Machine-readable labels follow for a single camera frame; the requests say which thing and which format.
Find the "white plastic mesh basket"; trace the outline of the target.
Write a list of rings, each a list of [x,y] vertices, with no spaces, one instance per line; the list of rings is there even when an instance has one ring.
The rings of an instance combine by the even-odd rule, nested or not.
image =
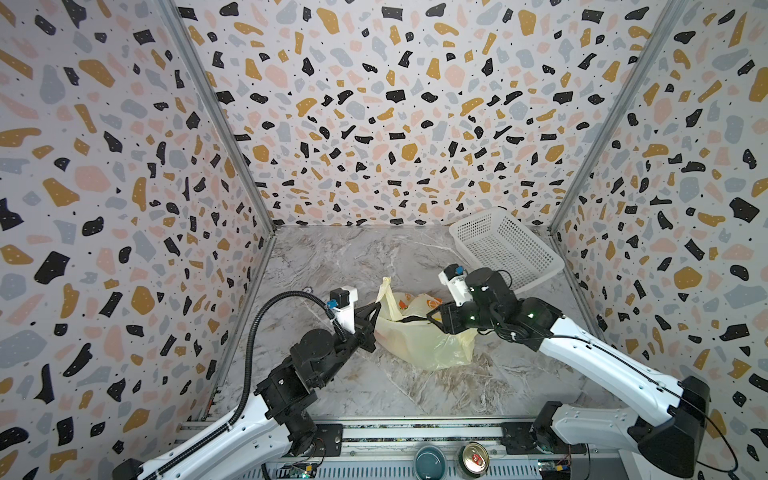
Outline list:
[[[552,248],[502,208],[461,219],[449,227],[449,233],[469,268],[508,272],[517,294],[549,281],[564,268],[563,259]]]

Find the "yellow plastic bag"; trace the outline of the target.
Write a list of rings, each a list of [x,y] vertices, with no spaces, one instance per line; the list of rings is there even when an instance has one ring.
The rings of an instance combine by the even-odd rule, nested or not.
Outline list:
[[[477,333],[443,333],[427,317],[403,318],[397,306],[391,279],[383,277],[376,301],[381,303],[375,338],[394,356],[425,371],[438,371],[472,363]]]

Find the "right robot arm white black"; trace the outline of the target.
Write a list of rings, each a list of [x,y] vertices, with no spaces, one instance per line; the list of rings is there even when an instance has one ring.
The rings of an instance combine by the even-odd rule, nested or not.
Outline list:
[[[622,409],[583,409],[547,402],[520,445],[557,453],[567,445],[601,445],[637,453],[678,478],[694,475],[708,420],[710,388],[678,380],[613,349],[561,310],[535,297],[518,298],[502,274],[471,273],[451,264],[438,275],[452,296],[427,315],[447,334],[493,333],[554,358],[624,403]]]

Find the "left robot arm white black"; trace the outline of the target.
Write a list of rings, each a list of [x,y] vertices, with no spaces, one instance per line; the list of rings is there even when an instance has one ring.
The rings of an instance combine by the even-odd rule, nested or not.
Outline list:
[[[313,329],[290,349],[282,363],[254,387],[227,418],[152,460],[129,459],[114,468],[114,479],[232,479],[259,464],[312,449],[317,425],[307,409],[359,350],[376,348],[381,304],[352,310],[351,332]]]

